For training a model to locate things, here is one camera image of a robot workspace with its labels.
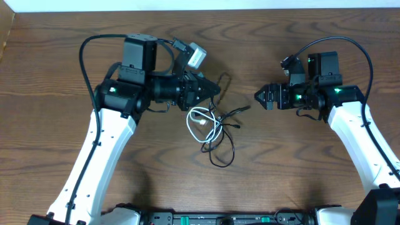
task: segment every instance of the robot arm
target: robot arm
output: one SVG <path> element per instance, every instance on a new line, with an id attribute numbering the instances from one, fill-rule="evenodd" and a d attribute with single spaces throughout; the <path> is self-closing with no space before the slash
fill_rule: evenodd
<path id="1" fill-rule="evenodd" d="M 115 166 L 125 144 L 136 129 L 136 122 L 133 118 L 129 116 L 125 119 L 121 117 L 119 111 L 101 109 L 99 115 L 102 127 L 100 144 L 92 156 L 76 193 L 70 220 L 72 224 L 78 224 L 78 221 L 84 221 L 86 224 L 97 224 L 99 222 L 104 197 Z M 94 112 L 92 112 L 89 130 L 75 165 L 60 195 L 47 212 L 47 215 L 52 214 L 54 220 L 65 221 L 71 192 L 74 189 L 79 173 L 82 171 L 85 160 L 88 158 L 95 133 L 96 118 Z"/>
<path id="2" fill-rule="evenodd" d="M 338 39 L 354 43 L 346 37 Z M 281 63 L 289 82 L 267 84 L 254 97 L 267 110 L 273 109 L 273 102 L 277 102 L 278 109 L 297 108 L 297 116 L 315 121 L 323 119 L 345 145 L 361 178 L 366 198 L 357 210 L 337 206 L 317 207 L 314 214 L 318 225 L 394 224 L 400 200 L 399 159 L 376 127 L 366 97 L 357 86 L 342 85 L 338 64 L 336 52 L 310 54 L 309 81 L 306 82 L 301 61 L 296 56 L 290 56 Z M 363 120 L 363 103 L 366 121 Z M 318 118 L 300 113 L 312 109 L 318 110 Z"/>
<path id="3" fill-rule="evenodd" d="M 360 115 L 361 103 L 345 102 L 341 107 L 334 106 L 329 115 L 328 123 L 336 132 L 346 147 L 351 160 L 361 178 L 362 185 L 367 195 L 372 189 L 379 189 L 379 185 L 387 184 L 391 188 L 400 187 L 400 182 L 386 164 L 374 143 L 371 141 Z M 369 127 L 384 150 L 386 156 L 396 168 L 400 168 L 399 159 L 376 127 L 369 107 L 366 108 Z"/>
<path id="4" fill-rule="evenodd" d="M 151 101 L 172 102 L 172 105 L 187 111 L 219 94 L 219 86 L 207 80 L 201 72 L 186 70 L 186 66 L 197 69 L 206 56 L 205 50 L 197 44 L 186 44 L 178 39 L 172 42 L 145 34 L 122 37 L 126 37 L 122 63 L 110 67 L 104 81 L 94 92 L 95 109 L 100 109 L 100 124 L 96 121 L 97 112 L 93 111 L 86 140 L 60 195 L 50 206 L 46 217 L 32 216 L 28 224 L 64 224 L 64 221 L 70 224 L 139 224 L 140 216 L 136 211 L 116 209 L 101 216 L 101 208 L 119 156 L 133 135 L 141 114 L 150 110 Z M 176 59 L 165 42 L 180 52 Z M 158 44 L 166 48 L 172 63 L 169 69 L 154 72 Z M 119 69 L 118 79 L 113 80 L 111 75 L 116 69 Z M 101 133 L 96 144 L 97 125 Z M 84 170 L 93 144 L 97 146 Z M 79 184 L 82 171 L 84 175 Z M 77 184 L 79 186 L 70 206 Z"/>
<path id="5" fill-rule="evenodd" d="M 298 116 L 317 121 L 323 119 L 328 123 L 345 145 L 366 194 L 372 189 L 379 189 L 380 184 L 387 184 L 391 188 L 400 187 L 399 180 L 393 176 L 363 125 L 363 94 L 357 86 L 342 85 L 338 54 L 310 54 L 308 67 L 310 81 L 307 83 L 301 61 L 293 59 L 285 68 L 285 73 L 289 76 L 288 83 L 267 84 L 254 97 L 267 110 L 273 109 L 273 102 L 276 101 L 278 109 L 297 108 Z M 319 111 L 317 119 L 308 114 L 300 115 L 301 111 L 312 109 Z M 366 118 L 385 155 L 399 169 L 400 162 L 376 127 L 368 105 Z"/>

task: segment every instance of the black cable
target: black cable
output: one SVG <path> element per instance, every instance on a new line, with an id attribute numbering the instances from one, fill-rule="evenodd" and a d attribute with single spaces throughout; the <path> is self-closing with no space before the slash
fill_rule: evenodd
<path id="1" fill-rule="evenodd" d="M 303 224 L 302 220 L 301 220 L 301 219 L 299 218 L 299 216 L 293 211 L 293 209 L 288 208 L 288 207 L 284 207 L 284 208 L 282 208 L 282 209 L 280 209 L 280 210 L 278 210 L 278 211 L 275 212 L 275 214 L 274 214 L 274 219 L 275 219 L 275 221 L 276 221 L 276 224 L 281 224 L 281 223 L 278 221 L 278 214 L 281 213 L 281 211 L 283 211 L 283 210 L 291 211 L 291 212 L 294 214 L 294 216 L 296 217 L 296 219 L 297 219 L 298 221 L 300 221 L 300 223 L 297 224 L 297 225 L 302 225 L 302 224 Z"/>
<path id="2" fill-rule="evenodd" d="M 115 62 L 113 65 L 111 65 L 104 79 L 111 79 L 111 76 L 113 76 L 114 72 L 118 69 L 120 65 L 122 65 L 121 62 Z"/>
<path id="3" fill-rule="evenodd" d="M 71 211 L 73 209 L 74 206 L 74 199 L 76 197 L 76 193 L 78 191 L 79 185 L 82 181 L 82 178 L 85 174 L 86 169 L 88 168 L 89 162 L 94 154 L 94 150 L 96 149 L 96 146 L 98 145 L 99 139 L 100 139 L 100 133 L 101 133 L 101 123 L 100 123 L 100 117 L 99 117 L 99 110 L 98 107 L 96 106 L 96 102 L 94 99 L 94 93 L 92 90 L 92 87 L 90 85 L 89 82 L 89 78 L 88 78 L 88 74 L 86 73 L 85 67 L 84 67 L 84 63 L 83 63 L 83 49 L 85 48 L 85 45 L 93 40 L 93 39 L 99 39 L 99 38 L 126 38 L 125 34 L 102 34 L 102 35 L 96 35 L 96 36 L 91 36 L 89 38 L 87 38 L 81 45 L 81 48 L 79 49 L 79 64 L 81 66 L 81 70 L 82 70 L 82 75 L 83 78 L 85 80 L 86 86 L 87 86 L 87 90 L 89 91 L 89 95 L 90 95 L 90 99 L 92 101 L 92 105 L 93 105 L 93 111 L 94 111 L 94 115 L 96 116 L 96 138 L 93 141 L 93 147 L 89 152 L 89 155 L 87 156 L 87 159 L 85 161 L 85 164 L 82 167 L 82 171 L 79 174 L 79 177 L 76 180 L 76 184 L 74 186 L 74 189 L 72 190 L 72 194 L 71 194 L 71 198 L 68 202 L 68 207 L 67 207 L 67 213 L 66 213 L 66 217 L 65 217 L 65 224 L 69 225 L 69 220 L 71 217 Z"/>
<path id="4" fill-rule="evenodd" d="M 167 39 L 159 38 L 158 40 L 159 40 L 159 41 L 162 41 L 162 42 L 164 42 L 164 43 L 171 44 L 171 45 L 174 44 L 173 41 L 170 41 L 170 40 L 167 40 Z"/>
<path id="5" fill-rule="evenodd" d="M 214 112 L 217 110 L 216 107 L 217 107 L 217 106 L 214 104 L 214 98 L 213 98 L 213 97 L 210 97 L 210 103 L 209 103 L 209 107 L 208 107 L 208 113 L 209 113 L 210 115 L 211 115 L 211 114 L 214 114 Z M 237 113 L 241 113 L 241 112 L 243 112 L 243 111 L 245 111 L 245 110 L 248 110 L 248 109 L 250 109 L 250 106 L 240 107 L 240 108 L 237 108 L 237 109 L 234 109 L 234 110 L 230 111 L 230 112 L 227 113 L 227 114 L 224 114 L 224 115 L 219 116 L 219 118 L 217 119 L 218 122 L 219 122 L 219 125 L 218 125 L 217 128 L 216 128 L 216 133 L 218 133 L 218 132 L 220 131 L 220 129 L 222 129 L 222 131 L 221 131 L 221 132 L 222 132 L 222 137 L 221 137 L 221 139 L 220 139 L 220 140 L 218 141 L 218 143 L 217 143 L 216 145 L 214 145 L 214 146 L 213 146 L 213 142 L 212 142 L 212 141 L 210 141 L 209 143 L 206 143 L 206 142 L 205 142 L 205 143 L 203 143 L 203 144 L 201 145 L 201 149 L 200 149 L 200 151 L 201 151 L 202 153 L 209 153 L 209 160 L 210 160 L 210 163 L 211 163 L 212 165 L 217 166 L 217 167 L 219 167 L 219 168 L 226 168 L 226 167 L 230 166 L 230 165 L 233 163 L 233 161 L 234 161 L 234 159 L 235 159 L 235 146 L 234 146 L 233 139 L 232 139 L 231 135 L 229 135 L 229 133 L 226 132 L 226 130 L 224 129 L 224 126 L 232 126 L 232 127 L 234 127 L 234 128 L 238 128 L 238 129 L 239 129 L 239 128 L 240 128 L 240 125 L 238 125 L 238 124 L 223 123 L 223 121 L 224 121 L 225 119 L 227 119 L 227 118 L 230 118 L 231 116 L 233 116 L 233 115 L 235 115 L 235 114 L 237 114 Z M 211 152 L 219 147 L 219 145 L 223 142 L 225 136 L 227 136 L 227 137 L 229 138 L 229 141 L 231 142 L 231 146 L 232 146 L 232 158 L 231 158 L 231 160 L 230 160 L 229 163 L 227 163 L 227 164 L 225 164 L 225 165 L 222 166 L 222 165 L 216 164 L 216 163 L 213 161 L 213 157 L 211 156 Z"/>
<path id="6" fill-rule="evenodd" d="M 333 37 L 325 37 L 325 38 L 321 38 L 318 40 L 315 40 L 311 43 L 309 43 L 308 45 L 304 46 L 302 49 L 300 49 L 300 51 L 298 51 L 294 56 L 293 59 L 296 59 L 300 53 L 302 53 L 304 50 L 306 50 L 308 47 L 316 44 L 316 43 L 320 43 L 321 41 L 326 41 L 326 40 L 332 40 L 332 39 L 342 39 L 345 41 L 349 41 L 350 43 L 353 43 L 355 46 L 357 46 L 362 53 L 364 53 L 367 61 L 368 61 L 368 66 L 369 66 L 369 82 L 368 82 L 368 87 L 367 87 L 367 91 L 365 93 L 365 97 L 364 97 L 364 101 L 361 104 L 361 117 L 362 117 L 362 122 L 364 123 L 363 126 L 365 126 L 365 129 L 367 130 L 367 133 L 369 135 L 369 137 L 371 138 L 372 142 L 374 143 L 374 145 L 376 146 L 377 150 L 379 151 L 379 153 L 381 154 L 382 158 L 385 160 L 387 166 L 389 166 L 390 170 L 392 171 L 392 173 L 395 175 L 395 177 L 400 181 L 400 174 L 396 171 L 396 168 L 393 166 L 392 162 L 390 161 L 390 159 L 388 158 L 388 156 L 385 154 L 385 152 L 383 151 L 383 149 L 380 147 L 378 141 L 376 140 L 376 138 L 374 137 L 374 134 L 371 131 L 371 128 L 369 127 L 369 122 L 367 121 L 367 117 L 365 115 L 365 108 L 367 106 L 367 100 L 369 97 L 369 93 L 371 92 L 371 87 L 373 85 L 373 78 L 374 78 L 374 69 L 373 69 L 373 63 L 371 61 L 371 58 L 369 57 L 368 52 L 360 45 L 358 44 L 355 40 L 350 39 L 348 37 L 341 37 L 341 36 L 333 36 Z"/>
<path id="7" fill-rule="evenodd" d="M 158 111 L 156 111 L 156 110 L 152 110 L 150 108 L 147 108 L 147 111 L 152 112 L 152 113 L 168 113 L 169 107 L 171 105 L 169 104 L 169 102 L 166 102 L 166 103 L 167 103 L 167 109 L 166 110 L 158 110 Z"/>
<path id="8" fill-rule="evenodd" d="M 307 118 L 312 119 L 313 121 L 321 121 L 321 119 L 323 118 L 323 115 L 322 115 L 321 113 L 319 113 L 317 119 L 314 118 L 314 116 L 312 116 L 312 115 L 310 115 L 310 114 L 303 114 L 303 115 L 300 115 L 300 112 L 301 112 L 302 110 L 312 110 L 312 108 L 307 107 L 307 106 L 306 106 L 306 107 L 302 107 L 302 108 L 298 108 L 298 109 L 296 110 L 296 116 L 299 116 L 299 117 L 305 116 L 305 117 L 307 117 Z"/>
<path id="9" fill-rule="evenodd" d="M 165 50 L 167 50 L 167 52 L 168 52 L 169 55 L 171 56 L 171 64 L 169 65 L 169 68 L 168 68 L 168 69 L 166 69 L 166 70 L 164 70 L 164 71 L 153 71 L 153 72 L 151 72 L 151 75 L 153 75 L 153 76 L 165 76 L 165 75 L 167 75 L 167 74 L 173 69 L 173 67 L 174 67 L 174 59 L 175 59 L 175 56 L 174 56 L 174 53 L 173 53 L 173 51 L 171 50 L 171 48 L 169 48 L 169 47 L 164 43 L 163 40 L 158 39 L 157 44 L 160 44 L 162 47 L 165 48 Z"/>

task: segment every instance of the white cable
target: white cable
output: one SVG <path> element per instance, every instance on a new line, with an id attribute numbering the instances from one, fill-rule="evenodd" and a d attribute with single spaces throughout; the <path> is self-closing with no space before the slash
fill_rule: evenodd
<path id="1" fill-rule="evenodd" d="M 199 143 L 209 143 L 209 142 L 213 142 L 215 141 L 218 136 L 221 134 L 222 132 L 222 125 L 221 123 L 215 118 L 214 113 L 210 113 L 212 117 L 209 117 L 208 115 L 204 114 L 203 112 L 199 111 L 209 111 L 209 109 L 205 108 L 205 107 L 193 107 L 189 113 L 186 116 L 186 125 L 187 128 L 189 129 L 190 133 L 192 134 L 192 136 L 195 138 L 196 141 L 198 141 Z M 208 135 L 206 136 L 205 140 L 200 140 L 192 131 L 190 125 L 189 125 L 189 120 L 195 122 L 195 123 L 199 123 L 202 124 L 204 122 L 204 119 L 194 119 L 192 116 L 192 113 L 197 113 L 199 115 L 204 116 L 205 118 L 209 119 L 210 121 L 213 122 L 214 124 L 214 128 L 210 130 L 210 132 L 208 133 Z"/>

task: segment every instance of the tangled cable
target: tangled cable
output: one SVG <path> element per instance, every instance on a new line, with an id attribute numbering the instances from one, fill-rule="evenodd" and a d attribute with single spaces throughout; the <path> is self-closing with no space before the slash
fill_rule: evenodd
<path id="1" fill-rule="evenodd" d="M 217 166 L 219 168 L 226 168 L 228 166 L 230 166 L 235 158 L 235 147 L 233 144 L 233 140 L 231 135 L 225 130 L 224 126 L 232 126 L 234 128 L 240 128 L 240 125 L 238 124 L 229 124 L 229 123 L 223 123 L 223 121 L 227 118 L 230 118 L 231 116 L 237 114 L 237 113 L 241 113 L 245 110 L 248 110 L 250 108 L 250 106 L 245 106 L 245 107 L 240 107 L 237 108 L 235 110 L 232 110 L 231 112 L 227 113 L 227 114 L 221 114 L 220 116 L 216 117 L 215 116 L 215 112 L 217 111 L 217 107 L 214 104 L 214 100 L 213 97 L 211 97 L 210 103 L 209 103 L 209 107 L 205 108 L 205 107 L 193 107 L 189 113 L 186 116 L 186 125 L 187 128 L 189 129 L 190 133 L 192 134 L 193 138 L 199 142 L 202 143 L 201 146 L 201 152 L 202 153 L 209 153 L 209 160 L 211 162 L 212 165 Z M 203 119 L 196 119 L 197 116 L 202 116 Z M 199 139 L 194 133 L 193 130 L 190 126 L 190 121 L 194 122 L 194 123 L 198 123 L 202 126 L 206 125 L 209 121 L 212 122 L 212 128 L 211 130 L 208 132 L 208 134 L 206 135 L 206 137 L 204 139 Z M 213 145 L 213 142 L 217 140 L 217 138 L 222 134 L 222 138 L 217 142 L 217 144 Z M 215 150 L 218 148 L 218 146 L 222 143 L 222 141 L 224 140 L 225 136 L 227 136 L 231 142 L 231 146 L 232 146 L 232 158 L 230 160 L 229 163 L 225 164 L 225 165 L 218 165 L 216 164 L 211 156 L 211 151 Z"/>

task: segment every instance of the wood grain surface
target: wood grain surface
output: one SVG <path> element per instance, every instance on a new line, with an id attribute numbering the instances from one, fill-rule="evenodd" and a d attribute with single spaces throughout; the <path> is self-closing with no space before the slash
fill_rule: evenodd
<path id="1" fill-rule="evenodd" d="M 400 155 L 400 9 L 170 11 L 18 14 L 0 64 L 0 223 L 24 224 L 45 214 L 62 189 L 86 136 L 91 102 L 78 50 L 89 36 L 144 33 L 195 42 L 207 51 L 201 71 L 232 77 L 221 110 L 250 104 L 234 117 L 232 166 L 219 169 L 200 153 L 185 113 L 146 112 L 117 164 L 104 209 L 117 203 L 176 211 L 275 211 L 342 204 L 364 198 L 342 142 L 323 122 L 295 111 L 265 111 L 253 94 L 284 82 L 279 62 L 325 36 L 348 36 L 370 53 L 375 68 L 369 105 Z M 93 41 L 84 60 L 92 85 L 122 58 L 121 39 Z M 307 53 L 337 51 L 345 84 L 363 91 L 364 56 L 344 41 Z M 160 50 L 157 67 L 168 65 Z M 216 153 L 229 157 L 229 144 Z"/>

